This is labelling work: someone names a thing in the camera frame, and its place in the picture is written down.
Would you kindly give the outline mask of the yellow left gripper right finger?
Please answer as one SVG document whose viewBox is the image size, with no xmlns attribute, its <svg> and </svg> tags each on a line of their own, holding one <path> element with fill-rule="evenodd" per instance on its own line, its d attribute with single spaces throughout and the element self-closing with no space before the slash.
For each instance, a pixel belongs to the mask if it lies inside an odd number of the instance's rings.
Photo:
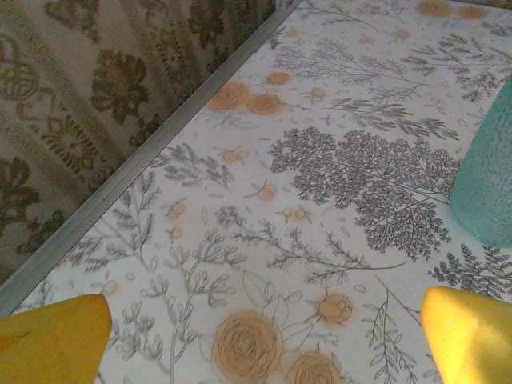
<svg viewBox="0 0 512 384">
<path fill-rule="evenodd" d="M 511 304 L 431 286 L 420 318 L 444 383 L 511 382 Z"/>
</svg>

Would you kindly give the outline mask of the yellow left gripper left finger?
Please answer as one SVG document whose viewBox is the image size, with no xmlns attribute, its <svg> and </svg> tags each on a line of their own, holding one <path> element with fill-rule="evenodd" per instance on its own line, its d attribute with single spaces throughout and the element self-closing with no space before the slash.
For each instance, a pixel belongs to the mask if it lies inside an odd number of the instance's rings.
<svg viewBox="0 0 512 384">
<path fill-rule="evenodd" d="M 88 294 L 1 320 L 2 383 L 93 383 L 112 327 L 107 300 Z"/>
</svg>

